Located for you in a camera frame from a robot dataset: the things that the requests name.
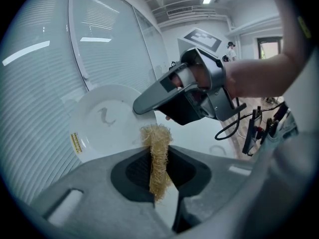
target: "white plate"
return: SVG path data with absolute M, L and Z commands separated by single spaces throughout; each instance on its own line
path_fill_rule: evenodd
M 140 128 L 156 123 L 154 111 L 138 115 L 133 102 L 138 91 L 105 85 L 88 92 L 75 107 L 70 140 L 82 162 L 142 147 Z

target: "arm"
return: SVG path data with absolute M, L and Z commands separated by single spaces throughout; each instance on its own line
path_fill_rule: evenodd
M 231 97 L 281 96 L 297 78 L 310 56 L 291 0 L 275 0 L 284 32 L 281 54 L 265 60 L 225 63 L 226 88 Z

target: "loofah sponge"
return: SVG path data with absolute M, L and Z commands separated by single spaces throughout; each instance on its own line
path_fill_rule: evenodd
M 141 134 L 144 146 L 151 147 L 150 192 L 154 194 L 157 202 L 164 198 L 166 188 L 171 184 L 166 165 L 168 145 L 172 138 L 167 127 L 157 124 L 142 127 Z

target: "black cable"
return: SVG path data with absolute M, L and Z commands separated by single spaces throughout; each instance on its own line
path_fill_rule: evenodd
M 237 102 L 237 106 L 239 106 L 239 100 L 238 100 L 238 98 L 236 98 L 236 102 Z M 284 104 L 284 103 L 285 103 L 285 102 L 282 102 L 282 103 L 276 105 L 275 107 L 268 108 L 268 109 L 263 109 L 263 110 L 261 110 L 261 112 L 272 111 L 272 110 L 278 108 L 279 106 L 281 106 L 281 105 Z M 236 131 L 237 131 L 238 127 L 239 127 L 239 122 L 240 122 L 242 119 L 251 116 L 252 114 L 253 114 L 253 113 L 249 113 L 249 114 L 246 114 L 246 115 L 243 115 L 242 117 L 240 117 L 240 113 L 238 113 L 238 118 L 239 118 L 239 119 L 235 120 L 234 122 L 232 122 L 231 124 L 229 124 L 227 127 L 223 128 L 221 131 L 219 131 L 219 132 L 215 135 L 215 140 L 221 141 L 221 140 L 225 140 L 225 139 L 228 139 L 228 138 L 232 137 L 232 136 L 236 133 Z M 219 136 L 221 133 L 223 133 L 223 132 L 225 132 L 226 130 L 228 130 L 228 129 L 229 129 L 230 127 L 232 127 L 234 124 L 236 124 L 236 128 L 235 128 L 235 130 L 234 130 L 230 135 L 228 135 L 228 136 L 226 136 L 226 137 L 223 137 L 223 138 L 218 138 L 218 136 Z
M 237 103 L 237 107 L 239 107 L 239 100 L 238 100 L 238 98 L 236 98 L 236 103 Z M 240 122 L 240 112 L 238 113 L 237 120 L 236 120 L 235 122 L 233 122 L 234 124 L 237 123 L 235 130 L 234 130 L 232 133 L 230 133 L 228 136 L 226 136 L 226 137 L 218 138 L 218 136 L 219 136 L 221 133 L 223 133 L 224 131 L 226 131 L 227 129 L 229 129 L 229 128 L 231 127 L 231 125 L 234 125 L 234 124 L 232 123 L 231 125 L 228 125 L 228 126 L 225 127 L 224 129 L 222 129 L 221 131 L 219 131 L 219 132 L 215 135 L 215 140 L 221 141 L 221 140 L 225 140 L 225 139 L 228 139 L 228 138 L 232 137 L 232 136 L 236 133 L 237 129 L 239 128 L 239 122 Z

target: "ceiling vent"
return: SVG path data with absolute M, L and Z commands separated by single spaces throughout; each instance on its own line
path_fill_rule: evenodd
M 178 14 L 191 12 L 191 11 L 193 11 L 193 7 L 192 6 L 187 6 L 187 7 L 181 7 L 181 8 L 177 8 L 177 9 L 173 9 L 173 10 L 168 10 L 167 11 L 167 15 L 169 17 L 171 17 L 171 16 L 175 16 L 175 15 L 178 15 Z

